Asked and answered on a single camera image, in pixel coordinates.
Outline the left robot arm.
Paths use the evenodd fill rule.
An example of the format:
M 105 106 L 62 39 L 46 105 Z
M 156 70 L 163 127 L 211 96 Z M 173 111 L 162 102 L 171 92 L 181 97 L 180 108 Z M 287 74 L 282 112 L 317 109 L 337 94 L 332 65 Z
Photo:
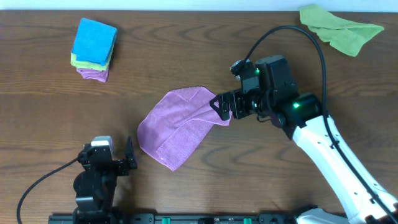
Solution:
M 84 171 L 74 180 L 77 208 L 72 222 L 77 224 L 124 223 L 124 215 L 113 207 L 113 198 L 119 176 L 128 176 L 137 169 L 132 138 L 127 138 L 124 159 L 114 160 L 113 140 L 110 136 L 97 136 L 83 146 L 77 161 Z

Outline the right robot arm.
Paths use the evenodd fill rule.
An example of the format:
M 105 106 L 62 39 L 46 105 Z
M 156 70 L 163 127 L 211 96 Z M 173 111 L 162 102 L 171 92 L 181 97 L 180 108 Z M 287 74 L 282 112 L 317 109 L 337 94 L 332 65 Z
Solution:
M 234 76 L 241 88 L 210 100 L 223 121 L 252 114 L 261 123 L 271 121 L 318 167 L 349 223 L 397 223 L 397 199 L 358 160 L 333 118 L 322 115 L 320 100 L 313 93 L 298 92 L 284 56 L 246 61 Z

